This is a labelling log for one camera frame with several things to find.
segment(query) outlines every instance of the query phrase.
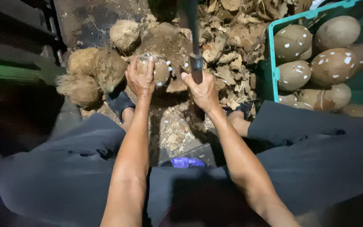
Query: forearm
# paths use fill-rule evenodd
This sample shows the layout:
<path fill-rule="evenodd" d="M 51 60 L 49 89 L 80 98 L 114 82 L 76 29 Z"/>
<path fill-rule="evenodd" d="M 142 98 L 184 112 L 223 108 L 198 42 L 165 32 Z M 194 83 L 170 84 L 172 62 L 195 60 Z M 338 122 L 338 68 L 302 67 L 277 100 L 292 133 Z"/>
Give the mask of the forearm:
<path fill-rule="evenodd" d="M 134 116 L 114 164 L 112 181 L 145 181 L 149 167 L 148 114 L 150 97 L 138 99 Z"/>
<path fill-rule="evenodd" d="M 101 226 L 141 226 L 149 167 L 150 97 L 138 99 L 114 164 Z"/>
<path fill-rule="evenodd" d="M 254 155 L 221 108 L 209 113 L 218 132 L 219 140 L 232 180 L 240 187 L 274 191 L 273 185 L 259 159 Z"/>
<path fill-rule="evenodd" d="M 231 179 L 244 190 L 250 207 L 271 226 L 299 226 L 275 192 L 265 168 L 222 109 L 212 111 L 209 117 L 218 132 Z"/>

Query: plastic crate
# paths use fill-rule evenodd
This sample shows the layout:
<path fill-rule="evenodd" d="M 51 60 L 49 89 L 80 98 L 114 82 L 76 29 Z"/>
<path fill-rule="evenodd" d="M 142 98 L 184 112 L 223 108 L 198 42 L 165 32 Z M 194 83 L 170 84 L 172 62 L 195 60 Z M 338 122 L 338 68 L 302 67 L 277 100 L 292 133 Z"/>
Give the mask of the plastic crate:
<path fill-rule="evenodd" d="M 312 34 L 316 34 L 324 22 L 342 15 L 348 15 L 359 20 L 361 34 L 355 44 L 363 43 L 363 0 L 341 1 L 270 23 L 267 31 L 265 60 L 260 65 L 264 73 L 261 85 L 261 97 L 263 99 L 278 102 L 277 81 L 280 79 L 280 71 L 275 65 L 274 35 L 290 24 L 301 24 L 307 27 Z M 345 83 L 352 90 L 351 103 L 363 104 L 363 70 L 357 72 Z"/>

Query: right hand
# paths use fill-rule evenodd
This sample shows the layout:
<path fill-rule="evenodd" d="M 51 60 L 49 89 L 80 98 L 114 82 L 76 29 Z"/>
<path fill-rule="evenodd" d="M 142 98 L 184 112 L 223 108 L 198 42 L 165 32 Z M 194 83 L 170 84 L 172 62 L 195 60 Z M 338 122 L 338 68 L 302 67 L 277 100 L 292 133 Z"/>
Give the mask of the right hand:
<path fill-rule="evenodd" d="M 220 108 L 218 93 L 215 90 L 215 78 L 212 74 L 203 71 L 203 82 L 196 84 L 191 74 L 182 73 L 181 78 L 189 87 L 193 96 L 194 103 L 197 104 L 205 113 Z"/>

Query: black sandal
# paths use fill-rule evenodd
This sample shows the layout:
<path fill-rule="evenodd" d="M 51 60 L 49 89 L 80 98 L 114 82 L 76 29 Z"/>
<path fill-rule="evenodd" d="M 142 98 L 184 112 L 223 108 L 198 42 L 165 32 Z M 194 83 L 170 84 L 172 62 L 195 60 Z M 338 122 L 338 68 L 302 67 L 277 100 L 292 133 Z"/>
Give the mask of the black sandal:
<path fill-rule="evenodd" d="M 247 101 L 245 103 L 240 104 L 240 106 L 236 107 L 235 110 L 229 108 L 229 110 L 226 112 L 226 116 L 229 116 L 231 113 L 235 111 L 242 111 L 245 116 L 244 119 L 247 121 L 249 119 L 247 113 L 251 111 L 251 109 L 252 109 L 252 103 Z"/>
<path fill-rule="evenodd" d="M 130 100 L 128 95 L 121 91 L 112 92 L 106 94 L 106 102 L 110 109 L 116 114 L 116 116 L 120 119 L 121 123 L 124 123 L 121 114 L 123 113 L 125 108 L 131 107 L 135 109 L 135 104 Z"/>

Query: ground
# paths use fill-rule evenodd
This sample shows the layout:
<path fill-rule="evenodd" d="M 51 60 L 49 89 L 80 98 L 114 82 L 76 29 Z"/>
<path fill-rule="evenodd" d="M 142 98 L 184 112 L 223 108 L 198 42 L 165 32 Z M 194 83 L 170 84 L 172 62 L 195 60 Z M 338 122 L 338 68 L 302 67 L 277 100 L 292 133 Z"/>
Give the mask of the ground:
<path fill-rule="evenodd" d="M 68 0 L 56 4 L 61 33 L 68 47 L 64 58 L 79 48 L 108 46 L 109 30 L 118 19 L 132 19 L 142 26 L 149 26 L 150 22 L 149 18 L 146 19 L 151 15 L 147 0 Z M 182 156 L 206 141 L 205 132 L 213 125 L 209 119 L 195 121 L 189 111 L 190 102 L 187 92 L 153 98 L 149 117 L 150 152 L 153 156 L 158 156 L 161 150 L 165 150 L 169 157 Z M 97 110 L 81 109 L 83 119 L 95 112 L 120 124 L 106 102 Z"/>

